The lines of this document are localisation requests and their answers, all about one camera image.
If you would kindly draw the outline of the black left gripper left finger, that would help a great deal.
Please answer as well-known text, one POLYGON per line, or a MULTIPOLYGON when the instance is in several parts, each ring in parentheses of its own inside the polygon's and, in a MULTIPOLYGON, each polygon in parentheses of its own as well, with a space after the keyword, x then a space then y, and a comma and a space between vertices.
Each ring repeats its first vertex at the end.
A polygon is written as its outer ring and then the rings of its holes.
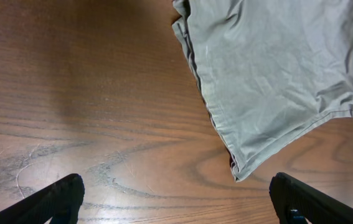
POLYGON ((85 187, 78 174, 70 174, 0 211, 0 224, 76 224, 85 187))

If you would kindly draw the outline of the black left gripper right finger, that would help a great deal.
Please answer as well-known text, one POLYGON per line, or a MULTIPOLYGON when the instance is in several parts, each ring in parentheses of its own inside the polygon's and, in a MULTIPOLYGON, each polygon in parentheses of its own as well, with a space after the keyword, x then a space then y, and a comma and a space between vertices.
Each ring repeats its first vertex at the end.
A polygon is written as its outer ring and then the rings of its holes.
POLYGON ((353 224, 353 208, 284 172, 272 178, 269 193, 280 224, 353 224))

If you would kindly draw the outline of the grey-green shorts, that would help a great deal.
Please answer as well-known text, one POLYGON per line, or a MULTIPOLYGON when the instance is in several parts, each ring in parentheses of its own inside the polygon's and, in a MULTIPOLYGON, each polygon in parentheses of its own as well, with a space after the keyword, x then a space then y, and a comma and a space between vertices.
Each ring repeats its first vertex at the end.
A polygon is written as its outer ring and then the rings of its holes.
POLYGON ((172 25, 236 181, 353 118, 353 1, 174 1, 172 25))

